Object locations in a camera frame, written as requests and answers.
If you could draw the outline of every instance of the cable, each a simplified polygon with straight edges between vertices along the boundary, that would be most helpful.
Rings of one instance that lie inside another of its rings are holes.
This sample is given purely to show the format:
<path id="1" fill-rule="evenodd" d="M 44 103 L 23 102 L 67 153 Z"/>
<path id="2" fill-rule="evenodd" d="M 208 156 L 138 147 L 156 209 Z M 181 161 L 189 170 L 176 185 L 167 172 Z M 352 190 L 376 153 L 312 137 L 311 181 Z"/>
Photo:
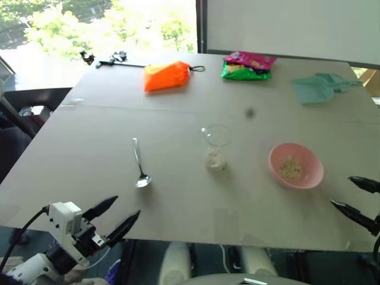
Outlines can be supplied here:
<path id="1" fill-rule="evenodd" d="M 380 248 L 380 236 L 378 237 L 378 239 L 376 240 L 375 242 L 375 245 L 373 246 L 373 258 L 375 260 L 376 263 L 380 263 L 379 261 L 379 248 Z"/>
<path id="2" fill-rule="evenodd" d="M 24 232 L 26 231 L 26 229 L 32 224 L 32 222 L 34 222 L 35 220 L 37 220 L 37 218 L 39 216 L 41 216 L 43 213 L 48 213 L 49 212 L 49 206 L 45 206 L 43 207 L 37 214 L 35 214 L 26 224 L 25 226 L 23 226 L 23 228 L 17 233 L 16 237 L 14 238 L 14 240 L 12 241 L 12 243 L 10 244 L 6 254 L 4 255 L 4 258 L 1 262 L 1 265 L 0 265 L 0 272 L 2 272 L 2 270 L 4 269 L 5 267 L 5 264 L 7 263 L 7 260 L 8 258 L 11 256 L 11 253 L 12 253 L 12 250 L 14 249 L 14 247 L 16 246 L 17 242 L 20 240 L 20 237 L 24 234 Z"/>
<path id="3" fill-rule="evenodd" d="M 87 270 L 87 269 L 93 268 L 95 265 L 98 265 L 107 256 L 107 254 L 109 253 L 110 250 L 111 250 L 111 248 L 108 248 L 106 253 L 103 254 L 103 256 L 101 258 L 99 258 L 99 260 L 96 261 L 95 263 L 93 263 L 87 267 L 84 267 L 84 268 L 79 268 L 78 270 Z"/>
<path id="4" fill-rule="evenodd" d="M 223 259 L 224 270 L 226 270 L 227 273 L 231 273 L 231 271 L 228 269 L 227 264 L 226 264 L 226 251 L 224 250 L 223 245 L 219 245 L 219 246 L 220 246 L 220 249 L 221 249 L 221 256 L 222 256 L 222 259 Z"/>

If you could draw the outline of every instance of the metal spoon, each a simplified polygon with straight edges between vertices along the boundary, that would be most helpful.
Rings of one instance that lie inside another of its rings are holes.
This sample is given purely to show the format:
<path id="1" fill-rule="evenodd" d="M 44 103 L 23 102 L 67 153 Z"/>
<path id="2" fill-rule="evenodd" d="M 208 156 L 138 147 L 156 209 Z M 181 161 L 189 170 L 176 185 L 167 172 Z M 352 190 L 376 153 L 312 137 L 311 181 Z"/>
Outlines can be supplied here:
<path id="1" fill-rule="evenodd" d="M 135 153 L 135 157 L 136 157 L 136 161 L 137 161 L 137 164 L 138 164 L 138 168 L 140 169 L 140 177 L 135 182 L 135 187 L 142 188 L 142 187 L 147 186 L 152 181 L 152 178 L 149 175 L 146 175 L 143 172 L 143 169 L 141 168 L 141 162 L 140 162 L 141 159 L 140 159 L 137 139 L 133 138 L 132 141 L 133 141 L 133 151 Z"/>

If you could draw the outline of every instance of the white panel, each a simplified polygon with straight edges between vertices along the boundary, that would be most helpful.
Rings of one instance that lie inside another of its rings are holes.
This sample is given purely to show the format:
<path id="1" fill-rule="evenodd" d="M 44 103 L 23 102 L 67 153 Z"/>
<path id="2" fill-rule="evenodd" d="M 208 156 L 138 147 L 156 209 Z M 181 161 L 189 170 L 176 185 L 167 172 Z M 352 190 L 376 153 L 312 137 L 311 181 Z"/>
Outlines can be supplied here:
<path id="1" fill-rule="evenodd" d="M 207 49 L 380 64 L 380 0 L 208 0 Z"/>

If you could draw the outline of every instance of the table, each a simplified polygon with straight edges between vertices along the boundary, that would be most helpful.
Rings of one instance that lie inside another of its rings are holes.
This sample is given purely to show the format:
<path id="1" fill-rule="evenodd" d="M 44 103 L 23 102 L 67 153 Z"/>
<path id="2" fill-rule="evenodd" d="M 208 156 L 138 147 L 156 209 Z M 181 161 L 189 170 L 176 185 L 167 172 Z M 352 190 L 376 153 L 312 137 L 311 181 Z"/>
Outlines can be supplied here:
<path id="1" fill-rule="evenodd" d="M 266 82 L 220 78 L 222 56 L 171 54 L 204 65 L 187 86 L 143 92 L 143 69 L 93 69 L 69 92 L 0 186 L 0 224 L 20 227 L 49 202 L 73 201 L 83 210 L 119 195 L 94 220 L 107 234 L 140 209 L 127 235 L 135 239 L 222 243 L 272 248 L 370 251 L 375 238 L 331 204 L 345 202 L 374 218 L 379 197 L 347 177 L 378 179 L 379 112 L 362 87 L 330 102 L 302 106 L 292 78 L 332 72 L 348 80 L 342 62 L 278 59 Z M 253 108 L 255 116 L 246 117 Z M 229 171 L 204 166 L 209 145 L 201 128 L 222 124 L 230 143 L 221 150 Z M 138 168 L 132 138 L 140 143 L 144 170 L 153 178 L 135 189 Z M 268 154 L 283 142 L 312 149 L 325 167 L 315 189 L 285 189 L 269 174 Z M 39 218 L 32 229 L 47 230 Z"/>

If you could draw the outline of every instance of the orange bag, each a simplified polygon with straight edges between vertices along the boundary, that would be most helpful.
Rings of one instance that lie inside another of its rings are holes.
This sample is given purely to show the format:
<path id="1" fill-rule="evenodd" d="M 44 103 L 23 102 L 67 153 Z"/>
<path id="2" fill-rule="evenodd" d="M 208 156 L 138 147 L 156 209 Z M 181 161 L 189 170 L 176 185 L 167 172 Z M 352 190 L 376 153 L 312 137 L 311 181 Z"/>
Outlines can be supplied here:
<path id="1" fill-rule="evenodd" d="M 182 61 L 169 65 L 146 66 L 144 91 L 183 86 L 189 78 L 189 70 L 192 71 L 193 68 Z"/>

